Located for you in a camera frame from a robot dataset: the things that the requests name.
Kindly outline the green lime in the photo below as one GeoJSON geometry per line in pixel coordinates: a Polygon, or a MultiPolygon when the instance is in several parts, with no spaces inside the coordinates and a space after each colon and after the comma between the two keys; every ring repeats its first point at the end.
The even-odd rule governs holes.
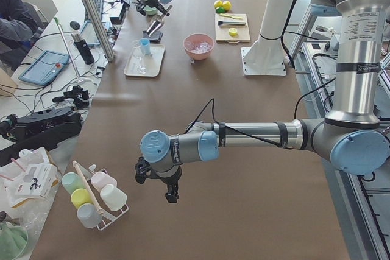
{"type": "Polygon", "coordinates": [[[223,7],[217,7],[215,12],[218,13],[218,14],[225,13],[225,9],[223,7]]]}

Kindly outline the yellow plastic knife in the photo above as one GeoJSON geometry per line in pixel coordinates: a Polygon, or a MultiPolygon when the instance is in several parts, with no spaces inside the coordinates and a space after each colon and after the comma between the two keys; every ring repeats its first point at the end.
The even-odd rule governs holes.
{"type": "Polygon", "coordinates": [[[224,20],[232,20],[232,21],[243,21],[244,19],[240,16],[233,16],[233,15],[229,15],[229,14],[225,14],[225,13],[221,13],[218,15],[221,20],[224,19],[224,20]]]}

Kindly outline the yellow lemon lower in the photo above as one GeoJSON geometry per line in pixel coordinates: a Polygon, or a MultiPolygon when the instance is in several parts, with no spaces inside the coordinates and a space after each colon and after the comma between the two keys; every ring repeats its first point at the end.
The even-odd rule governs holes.
{"type": "Polygon", "coordinates": [[[232,5],[231,5],[230,1],[224,1],[222,3],[222,7],[224,8],[225,11],[229,11],[231,9],[232,5]]]}

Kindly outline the green bowl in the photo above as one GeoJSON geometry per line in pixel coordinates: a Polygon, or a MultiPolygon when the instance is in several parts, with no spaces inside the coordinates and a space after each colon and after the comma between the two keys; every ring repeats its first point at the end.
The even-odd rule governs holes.
{"type": "Polygon", "coordinates": [[[158,10],[155,7],[149,7],[146,5],[143,9],[146,12],[147,16],[154,16],[158,13],[158,10]]]}

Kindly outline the clear wine glass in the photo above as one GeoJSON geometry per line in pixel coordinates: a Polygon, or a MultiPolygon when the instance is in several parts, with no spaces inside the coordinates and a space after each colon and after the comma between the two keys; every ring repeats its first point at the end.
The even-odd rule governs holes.
{"type": "Polygon", "coordinates": [[[132,41],[132,57],[135,60],[138,73],[145,74],[146,67],[144,65],[144,54],[141,51],[141,45],[139,40],[132,41]]]}

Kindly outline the blue cup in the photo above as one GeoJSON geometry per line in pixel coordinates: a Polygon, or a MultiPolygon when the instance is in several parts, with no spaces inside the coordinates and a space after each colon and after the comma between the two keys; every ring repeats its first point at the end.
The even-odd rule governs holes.
{"type": "Polygon", "coordinates": [[[148,38],[141,38],[140,45],[144,55],[151,55],[150,40],[148,38]]]}

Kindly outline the steel muddler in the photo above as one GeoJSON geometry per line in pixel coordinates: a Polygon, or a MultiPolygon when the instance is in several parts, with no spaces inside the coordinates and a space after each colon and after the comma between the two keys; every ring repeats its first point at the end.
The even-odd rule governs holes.
{"type": "Polygon", "coordinates": [[[245,26],[245,21],[218,21],[218,26],[245,26]]]}

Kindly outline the pink bowl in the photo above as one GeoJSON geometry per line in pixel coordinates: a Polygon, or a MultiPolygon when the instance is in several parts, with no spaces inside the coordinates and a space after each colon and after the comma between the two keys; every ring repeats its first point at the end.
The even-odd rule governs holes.
{"type": "Polygon", "coordinates": [[[183,41],[183,47],[191,62],[204,60],[212,52],[215,41],[212,37],[203,33],[195,33],[187,36],[183,41]]]}

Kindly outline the steel ice scoop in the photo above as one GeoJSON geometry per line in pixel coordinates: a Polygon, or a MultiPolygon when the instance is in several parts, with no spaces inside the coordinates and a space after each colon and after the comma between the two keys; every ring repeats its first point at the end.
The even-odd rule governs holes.
{"type": "Polygon", "coordinates": [[[156,31],[160,30],[164,25],[164,15],[154,15],[151,19],[149,27],[146,29],[147,35],[150,37],[156,31]]]}

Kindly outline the clear ice cubes pile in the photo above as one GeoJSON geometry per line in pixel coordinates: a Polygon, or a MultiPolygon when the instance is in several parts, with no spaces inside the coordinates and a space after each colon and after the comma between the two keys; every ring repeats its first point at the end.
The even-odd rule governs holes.
{"type": "Polygon", "coordinates": [[[206,41],[191,41],[191,40],[185,41],[185,47],[187,50],[195,54],[203,54],[208,51],[211,51],[213,48],[213,46],[206,41]]]}

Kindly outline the wooden cutting board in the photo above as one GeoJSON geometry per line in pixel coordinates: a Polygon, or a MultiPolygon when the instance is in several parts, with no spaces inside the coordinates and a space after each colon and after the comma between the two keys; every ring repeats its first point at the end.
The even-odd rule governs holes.
{"type": "Polygon", "coordinates": [[[215,14],[215,39],[217,42],[250,42],[249,23],[246,14],[215,14]]]}

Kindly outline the yellow lemon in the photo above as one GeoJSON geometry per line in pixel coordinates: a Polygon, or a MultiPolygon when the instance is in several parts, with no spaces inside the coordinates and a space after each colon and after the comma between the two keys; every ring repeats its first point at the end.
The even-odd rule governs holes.
{"type": "Polygon", "coordinates": [[[223,7],[223,2],[221,0],[216,0],[214,2],[214,8],[223,7]]]}
{"type": "Polygon", "coordinates": [[[229,11],[231,9],[232,5],[231,5],[230,1],[224,1],[222,3],[222,7],[224,8],[225,11],[229,11]]]}

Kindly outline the yellow lemon upper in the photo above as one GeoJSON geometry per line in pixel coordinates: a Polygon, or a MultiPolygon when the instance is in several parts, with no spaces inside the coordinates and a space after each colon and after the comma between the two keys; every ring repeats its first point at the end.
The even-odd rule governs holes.
{"type": "Polygon", "coordinates": [[[221,0],[216,0],[214,2],[214,8],[223,7],[223,2],[221,0]]]}

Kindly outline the blue teach pendant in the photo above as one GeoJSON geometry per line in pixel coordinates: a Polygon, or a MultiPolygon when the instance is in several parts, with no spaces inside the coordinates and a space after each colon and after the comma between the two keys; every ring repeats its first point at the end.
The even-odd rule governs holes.
{"type": "Polygon", "coordinates": [[[57,77],[68,61],[68,54],[44,51],[18,78],[23,82],[45,86],[57,77]]]}

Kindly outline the grey folded cloth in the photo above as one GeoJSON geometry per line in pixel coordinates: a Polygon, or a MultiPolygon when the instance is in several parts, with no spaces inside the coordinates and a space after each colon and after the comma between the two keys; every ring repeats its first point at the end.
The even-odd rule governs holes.
{"type": "Polygon", "coordinates": [[[147,32],[143,31],[143,37],[147,38],[151,43],[159,43],[163,37],[163,32],[156,31],[152,35],[148,35],[147,32]]]}

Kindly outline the half lemon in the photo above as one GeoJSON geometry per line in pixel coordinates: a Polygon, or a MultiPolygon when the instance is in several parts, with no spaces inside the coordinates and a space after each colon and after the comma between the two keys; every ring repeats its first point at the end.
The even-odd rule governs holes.
{"type": "Polygon", "coordinates": [[[230,29],[229,29],[229,35],[230,35],[230,36],[235,36],[235,35],[237,35],[237,34],[238,34],[238,31],[237,31],[236,28],[230,28],[230,29]]]}

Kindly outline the cream rabbit tray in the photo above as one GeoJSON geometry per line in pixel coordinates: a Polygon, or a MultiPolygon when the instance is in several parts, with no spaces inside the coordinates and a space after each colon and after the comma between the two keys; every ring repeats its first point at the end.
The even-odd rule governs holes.
{"type": "Polygon", "coordinates": [[[160,73],[161,64],[165,54],[165,46],[162,44],[151,44],[150,55],[143,57],[142,65],[146,67],[144,74],[138,70],[139,60],[133,55],[129,57],[124,68],[124,75],[130,77],[156,77],[160,73]]]}

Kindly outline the black water bottle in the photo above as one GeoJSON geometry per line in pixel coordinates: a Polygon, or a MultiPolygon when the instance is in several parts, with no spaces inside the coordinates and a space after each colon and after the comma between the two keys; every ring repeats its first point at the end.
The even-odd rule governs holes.
{"type": "Polygon", "coordinates": [[[94,63],[94,57],[81,33],[78,30],[73,30],[71,32],[71,36],[73,38],[74,45],[78,49],[85,64],[92,65],[94,63]]]}

